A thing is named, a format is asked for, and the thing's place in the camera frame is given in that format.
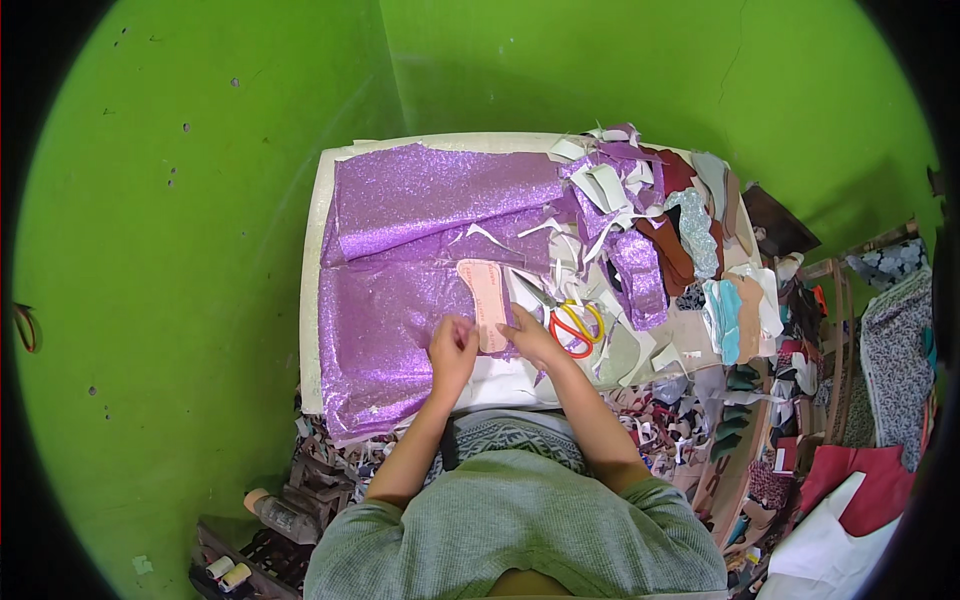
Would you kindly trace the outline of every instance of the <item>red wire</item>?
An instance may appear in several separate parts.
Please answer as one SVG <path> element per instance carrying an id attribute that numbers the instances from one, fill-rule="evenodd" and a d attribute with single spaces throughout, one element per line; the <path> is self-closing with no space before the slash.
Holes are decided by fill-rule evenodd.
<path id="1" fill-rule="evenodd" d="M 36 332 L 34 331 L 34 320 L 30 316 L 30 308 L 17 303 L 13 305 L 13 308 L 16 310 L 16 315 L 20 317 L 19 319 L 15 316 L 13 317 L 13 321 L 16 323 L 16 331 L 20 334 L 20 342 L 23 344 L 24 349 L 33 354 L 34 350 L 36 350 Z M 27 326 L 30 327 L 31 342 L 27 342 L 27 335 L 23 330 L 23 321 L 26 321 Z"/>

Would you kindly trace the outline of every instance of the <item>purple glitter fabric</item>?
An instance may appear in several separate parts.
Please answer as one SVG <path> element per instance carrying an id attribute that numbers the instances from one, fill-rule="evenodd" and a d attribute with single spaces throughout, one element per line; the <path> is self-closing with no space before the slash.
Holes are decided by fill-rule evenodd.
<path id="1" fill-rule="evenodd" d="M 455 266 L 349 263 L 320 272 L 324 414 L 338 443 L 389 431 L 430 392 L 426 348 L 444 314 L 473 314 Z"/>
<path id="2" fill-rule="evenodd" d="M 563 192 L 557 166 L 544 153 L 449 152 L 421 144 L 337 162 L 334 178 L 346 260 L 540 207 Z"/>
<path id="3" fill-rule="evenodd" d="M 550 273 L 550 230 L 516 237 L 543 223 L 542 206 L 562 194 L 556 167 L 549 160 L 544 167 L 540 160 L 545 155 L 450 153 L 422 146 L 394 150 L 392 158 L 375 160 L 391 164 L 378 167 L 389 173 L 361 159 L 393 151 L 351 158 L 335 171 L 318 310 L 324 414 L 338 444 L 389 431 L 420 408 L 432 382 L 426 349 L 434 328 L 444 314 L 474 313 L 473 296 L 457 275 L 458 260 L 480 258 Z M 364 164 L 352 168 L 355 160 Z M 371 178 L 371 188 L 357 177 Z M 423 190 L 424 182 L 428 193 L 410 196 L 410 190 Z M 371 189 L 376 198 L 404 199 L 394 202 L 403 206 L 391 209 L 396 220 L 389 226 L 376 214 L 383 204 Z M 508 250 L 479 233 L 467 236 L 472 223 Z M 503 301 L 513 324 L 509 298 Z M 508 345 L 494 356 L 516 356 L 516 349 Z"/>
<path id="4" fill-rule="evenodd" d="M 666 294 L 653 243 L 636 229 L 612 234 L 612 238 L 608 257 L 620 273 L 623 287 L 623 294 L 615 295 L 630 323 L 637 331 L 666 323 Z"/>

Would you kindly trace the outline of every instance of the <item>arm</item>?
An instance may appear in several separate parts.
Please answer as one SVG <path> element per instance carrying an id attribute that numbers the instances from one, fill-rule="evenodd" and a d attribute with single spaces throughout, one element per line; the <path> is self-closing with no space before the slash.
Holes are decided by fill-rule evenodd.
<path id="1" fill-rule="evenodd" d="M 478 349 L 480 334 L 469 319 L 444 317 L 430 343 L 433 390 L 406 434 L 377 470 L 367 487 L 367 499 L 403 509 L 423 487 L 426 472 L 437 455 L 446 418 L 473 373 Z"/>
<path id="2" fill-rule="evenodd" d="M 577 443 L 596 478 L 615 493 L 650 477 L 630 434 L 543 325 L 513 304 L 517 327 L 498 325 L 524 358 L 550 376 Z"/>

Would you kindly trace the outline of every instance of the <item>red fabric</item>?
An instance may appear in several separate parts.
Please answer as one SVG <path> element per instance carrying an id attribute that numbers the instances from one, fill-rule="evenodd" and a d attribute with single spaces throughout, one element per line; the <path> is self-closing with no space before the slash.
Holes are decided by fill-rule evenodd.
<path id="1" fill-rule="evenodd" d="M 804 343 L 800 340 L 783 340 L 780 344 L 780 349 L 777 350 L 777 372 L 793 365 L 794 352 L 801 352 L 806 356 Z"/>
<path id="2" fill-rule="evenodd" d="M 822 445 L 813 455 L 813 467 L 800 488 L 800 510 L 805 515 L 842 484 L 851 473 L 861 471 L 867 477 L 856 491 L 840 524 L 850 535 L 860 538 L 894 520 L 906 508 L 916 473 L 900 463 L 903 446 L 886 448 L 845 448 Z"/>
<path id="3" fill-rule="evenodd" d="M 643 147 L 643 152 L 653 153 L 663 159 L 664 196 L 669 196 L 671 192 L 682 192 L 687 187 L 693 187 L 693 181 L 690 178 L 695 177 L 697 172 L 680 155 L 672 150 L 654 150 L 646 146 Z"/>

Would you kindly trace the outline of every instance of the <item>person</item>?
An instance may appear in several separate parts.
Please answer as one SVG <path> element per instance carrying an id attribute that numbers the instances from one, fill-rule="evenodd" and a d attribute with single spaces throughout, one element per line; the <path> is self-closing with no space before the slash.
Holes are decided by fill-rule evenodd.
<path id="1" fill-rule="evenodd" d="M 486 410 L 454 421 L 479 334 L 446 316 L 428 350 L 433 389 L 362 503 L 326 528 L 305 600 L 727 597 L 724 561 L 684 495 L 654 477 L 572 358 L 518 304 L 499 324 L 545 371 L 565 415 Z"/>

